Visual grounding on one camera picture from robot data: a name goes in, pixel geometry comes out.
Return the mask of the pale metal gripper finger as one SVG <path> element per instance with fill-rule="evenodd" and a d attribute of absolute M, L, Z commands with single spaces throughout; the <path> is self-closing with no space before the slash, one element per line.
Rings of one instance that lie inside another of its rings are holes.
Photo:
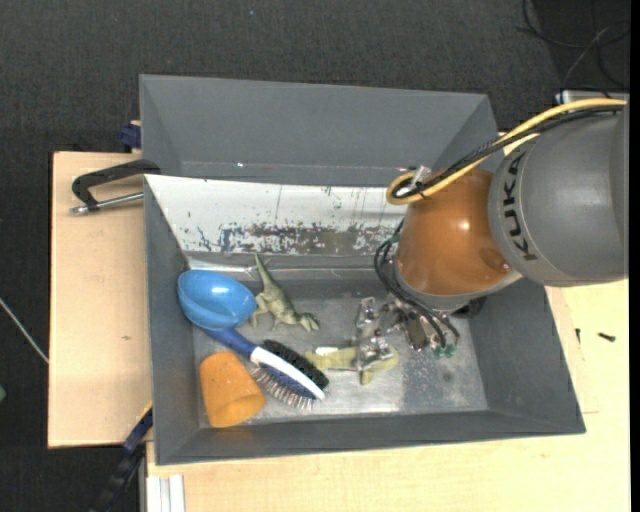
<path fill-rule="evenodd" d="M 357 352 L 358 363 L 376 363 L 394 357 L 394 348 L 384 337 L 374 336 L 359 342 Z"/>
<path fill-rule="evenodd" d="M 371 340 L 382 332 L 380 327 L 380 314 L 376 308 L 376 299 L 367 297 L 360 301 L 355 321 L 356 342 Z"/>

